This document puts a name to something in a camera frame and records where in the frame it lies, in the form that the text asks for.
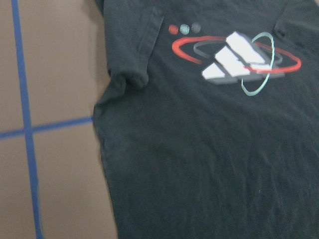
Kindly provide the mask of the black printed t-shirt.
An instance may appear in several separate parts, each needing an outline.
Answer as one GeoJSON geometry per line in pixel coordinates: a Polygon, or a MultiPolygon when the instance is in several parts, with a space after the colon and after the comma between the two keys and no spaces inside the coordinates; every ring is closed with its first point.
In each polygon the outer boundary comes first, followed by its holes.
{"type": "Polygon", "coordinates": [[[319,236],[319,5],[98,0],[121,239],[319,236]]]}

